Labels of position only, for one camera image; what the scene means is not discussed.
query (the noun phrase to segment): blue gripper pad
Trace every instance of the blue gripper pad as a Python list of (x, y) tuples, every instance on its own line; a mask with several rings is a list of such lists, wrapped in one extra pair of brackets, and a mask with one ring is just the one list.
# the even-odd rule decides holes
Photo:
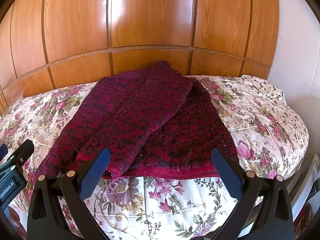
[(217, 148), (213, 149), (211, 152), (211, 162), (220, 175), (230, 196), (236, 198), (238, 201), (241, 200), (243, 195), (242, 179), (239, 178), (239, 176)]
[(8, 154), (8, 147), (5, 144), (0, 144), (0, 161)]
[(109, 162), (110, 151), (108, 149), (103, 149), (102, 152), (92, 160), (90, 168), (80, 181), (78, 195), (81, 201), (84, 201), (92, 195)]

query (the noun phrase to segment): screw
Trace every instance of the screw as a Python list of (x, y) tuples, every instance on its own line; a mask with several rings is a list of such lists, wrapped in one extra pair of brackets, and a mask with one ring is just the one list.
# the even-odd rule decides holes
[(40, 175), (39, 177), (38, 177), (38, 180), (39, 181), (43, 181), (45, 179), (45, 176), (44, 175)]
[(68, 171), (67, 176), (68, 177), (73, 177), (76, 174), (75, 171)]
[(276, 176), (277, 181), (283, 181), (283, 177), (281, 175)]
[(253, 171), (247, 171), (245, 174), (246, 174), (247, 177), (249, 177), (249, 178), (253, 178), (254, 175), (255, 175)]

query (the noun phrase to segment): black label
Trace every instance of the black label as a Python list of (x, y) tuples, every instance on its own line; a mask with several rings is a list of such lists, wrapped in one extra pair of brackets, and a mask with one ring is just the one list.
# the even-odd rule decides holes
[(0, 189), (0, 201), (4, 201), (7, 196), (17, 187), (15, 181), (11, 178), (1, 189)]

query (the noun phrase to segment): bed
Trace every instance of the bed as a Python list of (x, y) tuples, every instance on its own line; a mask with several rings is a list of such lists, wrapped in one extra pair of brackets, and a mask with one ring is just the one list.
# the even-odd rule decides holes
[[(309, 135), (302, 119), (287, 106), (281, 90), (248, 75), (190, 77), (208, 90), (245, 170), (265, 178), (280, 174), (285, 179), (297, 171)], [(28, 185), (12, 207), (28, 212), (34, 187), (32, 174), (95, 84), (41, 93), (16, 101), (6, 110), (0, 119), (0, 143), (7, 144), (7, 157), (25, 139), (35, 145), (35, 152), (23, 167)], [(217, 177), (101, 179), (93, 195), (84, 201), (111, 239), (154, 240), (204, 236), (225, 222), (236, 202)], [(64, 199), (60, 203), (71, 231), (80, 235)]]

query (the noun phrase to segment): wooden headboard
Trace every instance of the wooden headboard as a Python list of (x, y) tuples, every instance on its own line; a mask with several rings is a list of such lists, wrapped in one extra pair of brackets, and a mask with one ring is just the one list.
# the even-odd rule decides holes
[(278, 0), (15, 0), (0, 24), (0, 113), (14, 101), (167, 60), (266, 78)]

